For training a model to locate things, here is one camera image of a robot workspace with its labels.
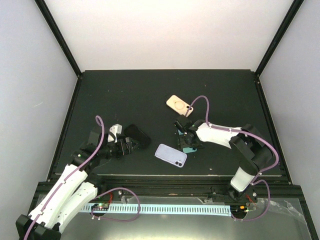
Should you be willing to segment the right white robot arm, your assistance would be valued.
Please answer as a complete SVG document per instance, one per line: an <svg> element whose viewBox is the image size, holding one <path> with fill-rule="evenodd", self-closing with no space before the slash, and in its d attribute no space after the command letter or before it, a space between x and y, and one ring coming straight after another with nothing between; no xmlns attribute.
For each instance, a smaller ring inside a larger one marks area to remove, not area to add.
<svg viewBox="0 0 320 240"><path fill-rule="evenodd" d="M246 195L248 186L256 184L259 175L279 162L277 150L262 138L253 125L227 127L204 120L193 122L181 115L175 120L174 126L182 134L178 143L181 149L199 149L204 143L213 143L235 153L239 167L226 190L232 202L240 201Z"/></svg>

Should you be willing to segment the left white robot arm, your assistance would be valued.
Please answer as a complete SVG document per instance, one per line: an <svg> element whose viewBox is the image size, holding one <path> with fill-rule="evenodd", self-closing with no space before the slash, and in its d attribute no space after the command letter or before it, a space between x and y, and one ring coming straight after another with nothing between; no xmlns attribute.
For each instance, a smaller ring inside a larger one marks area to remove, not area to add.
<svg viewBox="0 0 320 240"><path fill-rule="evenodd" d="M140 145L119 124L109 130L93 129L48 194L28 215L18 217L15 225L19 239L59 240L69 222L87 203L107 197L106 204L96 204L90 209L94 217L100 217L96 211L109 207L114 191L93 170L102 160L129 155Z"/></svg>

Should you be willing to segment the lavender phone case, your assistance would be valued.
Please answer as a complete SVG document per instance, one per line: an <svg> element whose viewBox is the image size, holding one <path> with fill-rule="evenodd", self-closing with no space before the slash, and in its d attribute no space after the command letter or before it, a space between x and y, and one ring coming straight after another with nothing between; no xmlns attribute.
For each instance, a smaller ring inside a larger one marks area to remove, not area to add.
<svg viewBox="0 0 320 240"><path fill-rule="evenodd" d="M167 146L163 143L158 146L154 156L178 168L182 168L185 165L188 157L186 153Z"/></svg>

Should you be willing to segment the teal phone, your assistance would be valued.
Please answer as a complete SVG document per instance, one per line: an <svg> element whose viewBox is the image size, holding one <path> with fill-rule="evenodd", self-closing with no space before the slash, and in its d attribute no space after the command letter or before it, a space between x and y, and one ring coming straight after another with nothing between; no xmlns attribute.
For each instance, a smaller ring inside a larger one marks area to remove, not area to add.
<svg viewBox="0 0 320 240"><path fill-rule="evenodd" d="M180 132L179 130L177 131L178 133L178 136L184 136L184 134L182 132ZM183 150L179 150L179 151L182 151L183 153L185 154L189 154L189 153L194 153L196 152L198 149L195 148L195 147L187 147L187 148L184 148Z"/></svg>

